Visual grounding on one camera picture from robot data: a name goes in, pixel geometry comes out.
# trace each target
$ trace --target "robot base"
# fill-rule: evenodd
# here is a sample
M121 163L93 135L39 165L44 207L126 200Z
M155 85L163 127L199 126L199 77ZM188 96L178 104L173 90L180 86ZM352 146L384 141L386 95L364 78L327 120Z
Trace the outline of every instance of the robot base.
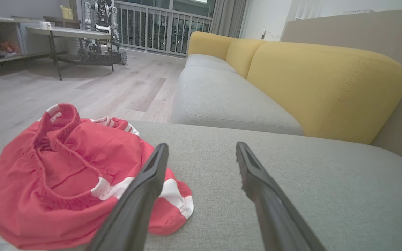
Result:
M102 55L99 53L94 53L92 51L87 51L85 49L79 49L78 56L80 61L83 62L110 62L110 55ZM126 65L126 52L113 52L114 64Z

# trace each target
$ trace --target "white tabletop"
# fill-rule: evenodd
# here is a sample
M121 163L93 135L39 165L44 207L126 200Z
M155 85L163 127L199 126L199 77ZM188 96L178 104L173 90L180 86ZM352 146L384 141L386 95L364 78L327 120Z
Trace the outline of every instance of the white tabletop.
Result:
M38 19L28 19L28 18L4 18L0 17L0 23L38 23Z
M111 35L108 33L102 33L97 31L80 30L73 28L64 27L52 27L51 30L45 30L35 27L26 27L27 32L40 34L40 35L50 35L52 34L57 37L68 37L68 38L92 38L92 39L110 39Z

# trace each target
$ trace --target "balcony railing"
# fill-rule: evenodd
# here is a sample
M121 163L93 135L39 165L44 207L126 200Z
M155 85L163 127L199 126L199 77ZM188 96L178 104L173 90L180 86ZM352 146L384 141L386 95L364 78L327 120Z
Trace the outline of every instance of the balcony railing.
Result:
M212 18L136 3L115 1L120 43L145 51L186 55L194 31L208 32Z

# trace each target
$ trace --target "robot wheel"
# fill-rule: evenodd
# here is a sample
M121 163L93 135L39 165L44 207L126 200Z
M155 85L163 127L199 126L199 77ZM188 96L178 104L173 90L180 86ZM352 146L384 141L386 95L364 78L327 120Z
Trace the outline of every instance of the robot wheel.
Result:
M87 50L80 48L77 52L80 61L88 62L89 61L89 53Z
M126 52L122 52L120 55L120 63L126 65Z

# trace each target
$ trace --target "yellow watering can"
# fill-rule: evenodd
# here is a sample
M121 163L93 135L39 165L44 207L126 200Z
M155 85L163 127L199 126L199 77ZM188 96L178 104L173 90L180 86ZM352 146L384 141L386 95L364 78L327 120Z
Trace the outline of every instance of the yellow watering can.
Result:
M62 8L64 19L73 19L72 10L69 7L64 7L63 5L60 5L60 8Z

